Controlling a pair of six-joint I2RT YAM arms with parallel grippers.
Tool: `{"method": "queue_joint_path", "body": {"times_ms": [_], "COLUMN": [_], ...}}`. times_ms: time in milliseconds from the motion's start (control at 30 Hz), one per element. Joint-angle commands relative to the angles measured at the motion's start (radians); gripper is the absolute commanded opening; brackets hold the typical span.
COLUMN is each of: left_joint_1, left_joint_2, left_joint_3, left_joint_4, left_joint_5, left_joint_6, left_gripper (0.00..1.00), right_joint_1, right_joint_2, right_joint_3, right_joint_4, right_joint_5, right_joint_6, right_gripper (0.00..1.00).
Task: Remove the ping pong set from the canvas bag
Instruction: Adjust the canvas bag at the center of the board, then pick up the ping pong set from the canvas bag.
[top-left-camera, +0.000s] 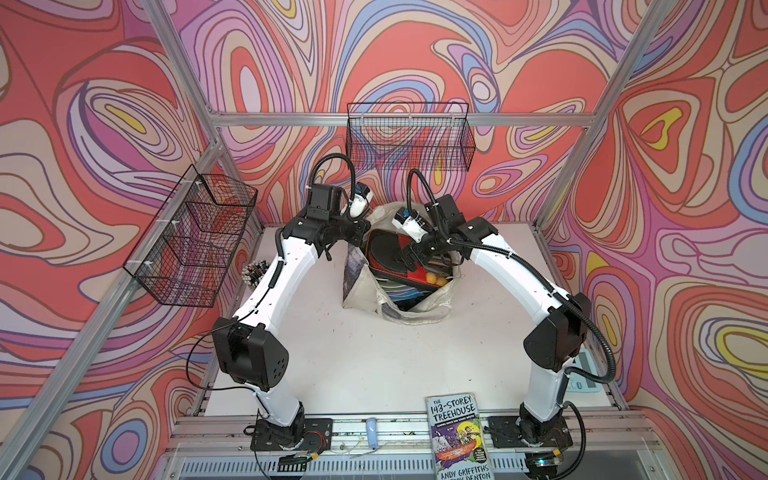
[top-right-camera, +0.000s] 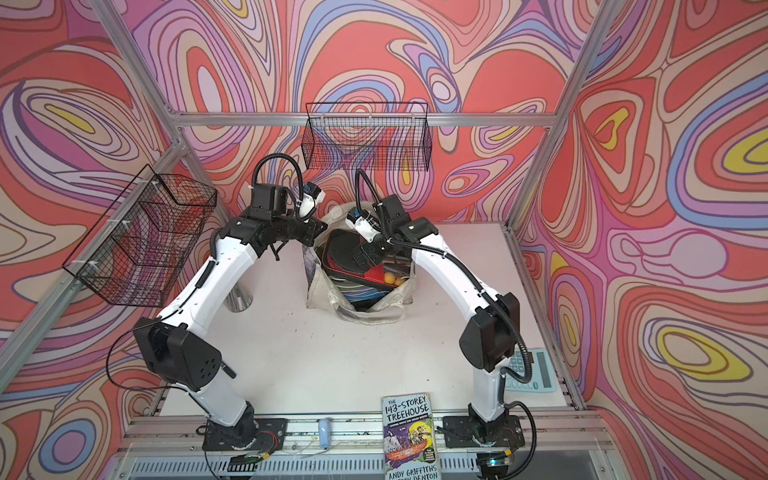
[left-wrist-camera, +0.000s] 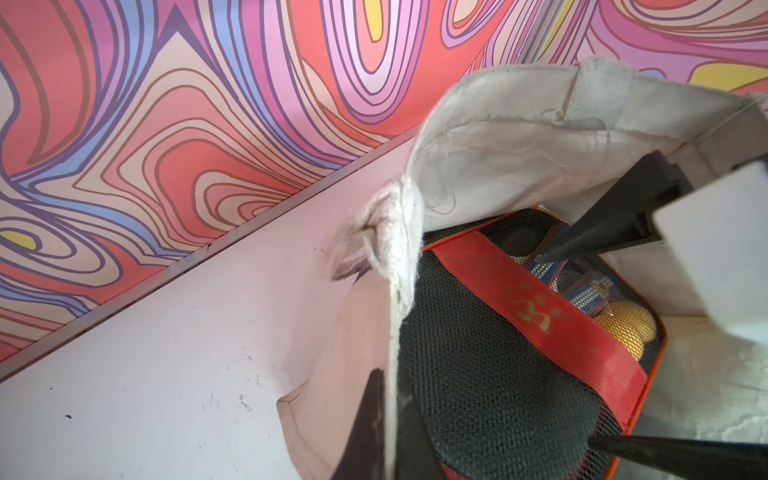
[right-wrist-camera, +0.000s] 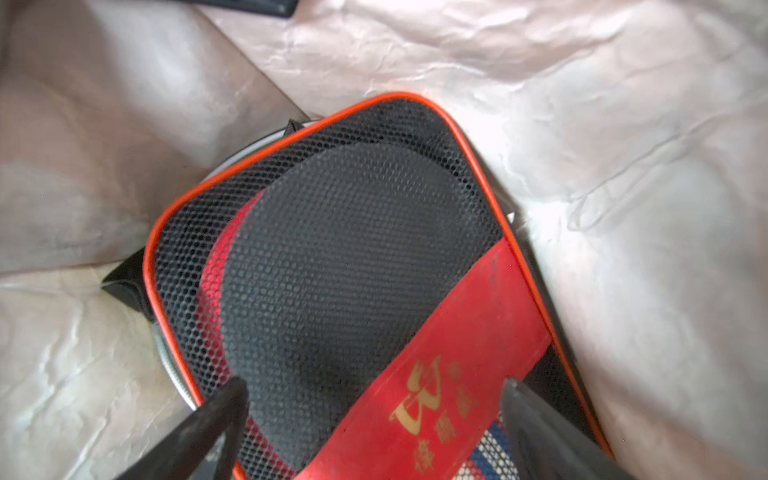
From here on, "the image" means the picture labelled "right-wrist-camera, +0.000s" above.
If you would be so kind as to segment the cream canvas tote bag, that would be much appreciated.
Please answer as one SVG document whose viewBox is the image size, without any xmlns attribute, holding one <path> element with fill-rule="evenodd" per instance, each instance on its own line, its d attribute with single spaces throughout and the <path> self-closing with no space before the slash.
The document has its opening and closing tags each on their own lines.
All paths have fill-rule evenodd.
<svg viewBox="0 0 768 480">
<path fill-rule="evenodd" d="M 101 278 L 291 118 L 420 94 L 530 241 L 618 460 L 767 475 L 767 5 L 1 5 L 1 475 L 110 479 L 188 412 Z"/>
</svg>

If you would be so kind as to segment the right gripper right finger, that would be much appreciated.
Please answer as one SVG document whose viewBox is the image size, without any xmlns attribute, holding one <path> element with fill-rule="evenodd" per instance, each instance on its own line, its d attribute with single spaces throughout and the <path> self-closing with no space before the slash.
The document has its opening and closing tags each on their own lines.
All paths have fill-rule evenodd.
<svg viewBox="0 0 768 480">
<path fill-rule="evenodd" d="M 505 381 L 501 417 L 521 479 L 633 478 L 522 382 Z"/>
</svg>

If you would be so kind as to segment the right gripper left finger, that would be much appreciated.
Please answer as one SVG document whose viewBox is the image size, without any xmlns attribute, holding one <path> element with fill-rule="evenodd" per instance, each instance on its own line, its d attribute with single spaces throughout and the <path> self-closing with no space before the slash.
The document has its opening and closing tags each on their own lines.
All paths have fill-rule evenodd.
<svg viewBox="0 0 768 480">
<path fill-rule="evenodd" d="M 230 378 L 162 441 L 119 475 L 121 479 L 193 479 L 206 457 L 216 453 L 206 472 L 230 479 L 235 470 L 248 414 L 248 390 Z"/>
</svg>

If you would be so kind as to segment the red black ping pong case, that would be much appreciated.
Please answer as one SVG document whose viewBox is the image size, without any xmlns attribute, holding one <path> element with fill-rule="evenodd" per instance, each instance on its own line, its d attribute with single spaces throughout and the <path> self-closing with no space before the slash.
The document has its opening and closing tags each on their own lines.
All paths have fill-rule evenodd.
<svg viewBox="0 0 768 480">
<path fill-rule="evenodd" d="M 243 152 L 102 289 L 148 318 L 193 407 L 246 382 L 235 479 L 518 479 L 510 378 L 612 459 L 535 267 L 421 96 Z"/>
</svg>

